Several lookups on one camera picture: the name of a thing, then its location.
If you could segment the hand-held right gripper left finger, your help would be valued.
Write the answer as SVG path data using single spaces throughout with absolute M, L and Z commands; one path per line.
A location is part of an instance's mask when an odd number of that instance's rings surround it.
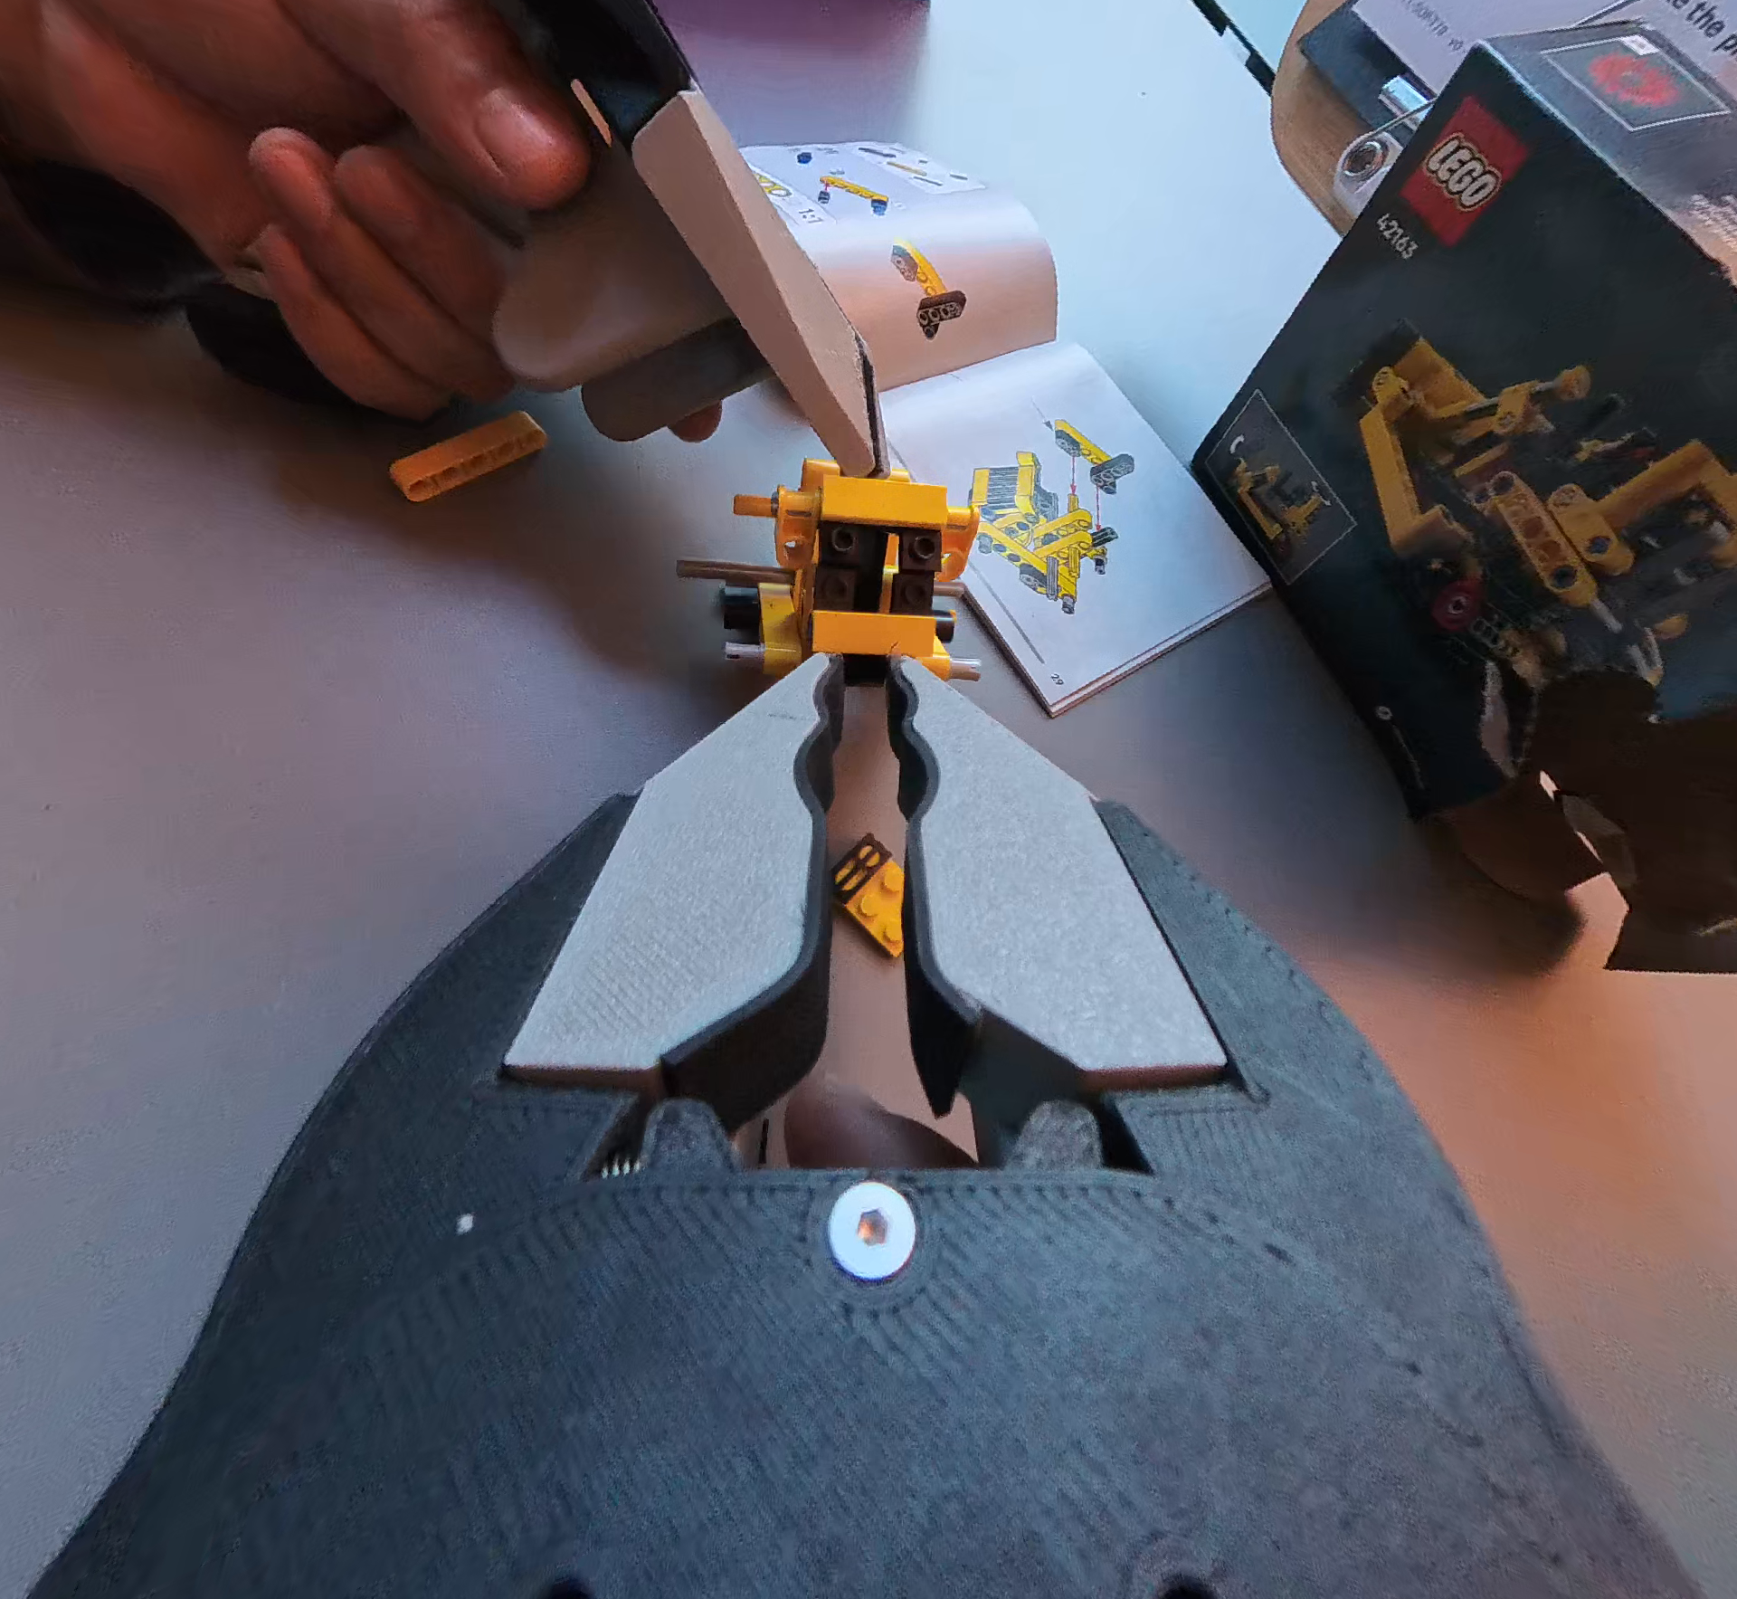
M 834 662 L 640 787 L 506 1050 L 532 1084 L 705 1104 L 732 1133 L 826 1034 Z

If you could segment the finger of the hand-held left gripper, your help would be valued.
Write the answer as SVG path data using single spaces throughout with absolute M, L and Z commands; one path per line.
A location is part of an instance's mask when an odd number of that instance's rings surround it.
M 882 478 L 869 352 L 701 91 L 679 91 L 629 146 L 684 247 L 837 468 Z

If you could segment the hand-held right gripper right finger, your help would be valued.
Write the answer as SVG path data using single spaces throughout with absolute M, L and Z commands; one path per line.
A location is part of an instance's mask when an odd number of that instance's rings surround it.
M 1226 1052 L 1090 793 L 907 660 L 887 680 L 904 984 L 929 1109 L 1202 1085 Z

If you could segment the yellow black lego brick assembly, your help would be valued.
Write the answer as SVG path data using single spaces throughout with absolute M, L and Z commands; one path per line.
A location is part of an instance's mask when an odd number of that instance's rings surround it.
M 830 870 L 835 907 L 889 958 L 902 955 L 904 872 L 893 853 L 863 833 Z

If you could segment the yellow lego vehicle model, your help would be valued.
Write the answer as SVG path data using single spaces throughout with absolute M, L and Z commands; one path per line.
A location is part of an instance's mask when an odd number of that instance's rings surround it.
M 950 649 L 979 516 L 946 489 L 808 459 L 795 487 L 738 494 L 732 514 L 769 524 L 769 566 L 677 562 L 679 579 L 716 584 L 727 662 L 769 678 L 813 656 L 841 660 L 854 684 L 882 680 L 889 660 L 944 682 L 979 678 Z

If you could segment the yellow lego beam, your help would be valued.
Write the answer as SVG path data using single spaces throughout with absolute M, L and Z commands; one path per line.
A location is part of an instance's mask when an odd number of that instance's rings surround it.
M 386 476 L 404 501 L 427 503 L 530 459 L 544 446 L 543 428 L 513 411 L 392 461 Z

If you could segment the lego instruction booklet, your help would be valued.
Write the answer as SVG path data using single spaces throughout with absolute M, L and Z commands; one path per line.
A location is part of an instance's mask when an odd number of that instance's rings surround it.
M 1049 715 L 1265 588 L 1178 459 L 1057 332 L 1003 190 L 885 140 L 743 150 L 867 345 L 889 459 L 977 513 L 966 601 Z

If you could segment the dark lego set box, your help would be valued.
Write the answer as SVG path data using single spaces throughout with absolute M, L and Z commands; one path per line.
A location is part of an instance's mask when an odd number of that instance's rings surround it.
M 1733 96 L 1657 30 L 1476 46 L 1193 470 L 1499 887 L 1733 973 Z

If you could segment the person's left hand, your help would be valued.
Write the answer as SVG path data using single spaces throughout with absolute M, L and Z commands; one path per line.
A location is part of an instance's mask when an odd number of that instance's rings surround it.
M 338 395 L 425 419 L 504 396 L 502 249 L 589 172 L 570 105 L 485 0 L 3 0 L 3 269 L 117 288 L 89 190 L 159 212 L 276 308 Z

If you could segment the round wooden display board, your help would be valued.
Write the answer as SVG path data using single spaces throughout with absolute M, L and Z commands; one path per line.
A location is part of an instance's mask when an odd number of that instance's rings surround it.
M 1351 229 L 1357 216 L 1335 203 L 1333 170 L 1362 116 L 1313 65 L 1307 37 L 1338 8 L 1353 4 L 1309 0 L 1272 89 L 1278 155 L 1338 233 Z M 1410 227 L 1423 242 L 1453 244 L 1471 223 L 1499 210 L 1528 155 L 1535 155 L 1534 175 L 1548 159 L 1574 159 L 1561 179 L 1594 172 L 1622 181 L 1731 277 L 1733 111 L 1674 129 L 1626 133 L 1537 58 L 1523 54 L 1517 45 L 1524 34 L 1469 46 L 1362 210 L 1399 212 L 1405 199 L 1414 209 Z

